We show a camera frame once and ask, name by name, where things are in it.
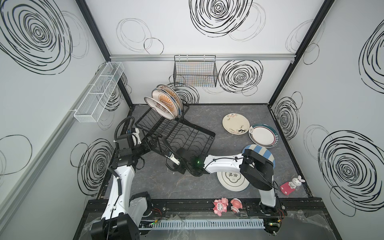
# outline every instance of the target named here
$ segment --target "black frame post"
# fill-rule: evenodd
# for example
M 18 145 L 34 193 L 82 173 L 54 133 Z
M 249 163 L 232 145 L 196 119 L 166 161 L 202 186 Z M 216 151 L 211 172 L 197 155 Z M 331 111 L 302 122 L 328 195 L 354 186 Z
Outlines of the black frame post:
M 294 62 L 288 66 L 282 79 L 280 80 L 279 85 L 277 86 L 275 92 L 273 93 L 271 99 L 269 100 L 268 104 L 270 106 L 272 106 L 275 103 L 276 99 L 278 98 L 279 94 L 281 93 L 285 84 L 287 83 L 288 79 L 290 78 L 291 74 L 293 73 L 293 70 L 296 68 L 297 64 L 301 60 L 302 55 L 304 54 L 308 45 L 311 43 L 313 36 L 317 32 L 317 29 L 320 27 L 321 23 L 323 22 L 325 16 L 327 15 L 328 11 L 331 9 L 331 6 L 334 2 L 335 2 L 335 0 L 325 0 L 323 2 L 323 5 L 321 6 L 315 19 L 313 20 L 307 34 L 305 35 L 303 41 L 301 42 L 299 48 L 297 49 Z
M 105 61 L 111 61 L 111 54 L 108 51 L 107 45 L 105 44 L 99 29 L 97 28 L 96 22 L 93 19 L 93 16 L 91 14 L 91 11 L 88 8 L 87 3 L 85 2 L 85 0 L 76 0 L 76 3 L 79 6 L 79 9 L 85 19 L 85 22 L 87 22 L 89 30 L 91 31 L 93 38 L 95 39 L 97 45 L 99 46 L 99 49 Z M 118 86 L 129 108 L 133 109 L 134 106 L 133 106 L 132 100 L 129 97 L 127 89 L 125 88 L 121 80 L 118 81 Z

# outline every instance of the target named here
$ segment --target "drying rack shelf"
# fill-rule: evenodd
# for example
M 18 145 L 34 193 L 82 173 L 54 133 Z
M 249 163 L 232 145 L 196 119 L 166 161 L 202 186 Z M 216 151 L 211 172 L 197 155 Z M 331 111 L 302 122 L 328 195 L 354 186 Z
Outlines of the drying rack shelf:
M 183 106 L 182 115 L 175 120 L 162 117 L 150 107 L 136 122 L 136 127 L 143 131 L 146 140 L 151 143 L 152 151 L 162 156 L 168 154 L 162 140 L 164 137 L 174 152 L 184 148 L 196 156 L 208 153 L 215 133 L 185 120 L 184 115 L 189 110 L 189 105 Z

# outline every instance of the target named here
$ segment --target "black wire basket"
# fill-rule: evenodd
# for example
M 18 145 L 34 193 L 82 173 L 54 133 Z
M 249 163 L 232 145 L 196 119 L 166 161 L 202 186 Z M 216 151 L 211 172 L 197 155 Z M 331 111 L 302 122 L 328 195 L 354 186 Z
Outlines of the black wire basket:
M 149 108 L 136 122 L 136 127 L 143 131 L 152 151 L 167 156 L 169 150 L 163 142 L 165 138 L 174 152 L 183 148 L 196 156 L 208 153 L 215 133 L 185 120 L 184 115 L 189 110 L 189 105 L 183 106 L 183 114 L 175 120 L 166 119 Z
M 216 87 L 215 55 L 175 55 L 174 86 Z

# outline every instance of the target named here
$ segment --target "white wire basket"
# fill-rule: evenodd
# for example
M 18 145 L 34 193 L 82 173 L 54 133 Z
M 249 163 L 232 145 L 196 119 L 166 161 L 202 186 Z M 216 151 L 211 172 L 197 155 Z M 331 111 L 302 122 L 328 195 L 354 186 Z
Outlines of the white wire basket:
M 74 113 L 79 122 L 97 122 L 124 71 L 122 62 L 108 62 Z

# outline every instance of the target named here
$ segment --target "figurine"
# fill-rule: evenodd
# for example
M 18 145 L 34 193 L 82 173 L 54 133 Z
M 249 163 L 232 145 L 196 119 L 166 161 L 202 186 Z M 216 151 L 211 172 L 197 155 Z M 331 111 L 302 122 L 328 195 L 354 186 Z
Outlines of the figurine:
M 299 175 L 297 178 L 296 177 L 292 178 L 292 182 L 286 182 L 283 185 L 281 185 L 280 190 L 285 195 L 289 195 L 296 189 L 296 187 L 301 186 L 302 182 L 305 182 L 305 180 L 301 179 L 301 176 Z
M 221 217 L 222 212 L 227 212 L 228 199 L 225 197 L 214 201 L 214 213 Z
M 241 201 L 238 200 L 237 198 L 232 199 L 231 204 L 232 204 L 231 210 L 235 213 L 239 213 L 240 212 L 239 209 L 243 208 Z
M 301 186 L 302 182 L 305 182 L 305 180 L 301 179 L 301 176 L 299 175 L 297 178 L 292 178 L 292 182 L 289 182 L 288 184 L 291 188 L 295 189 L 296 187 Z

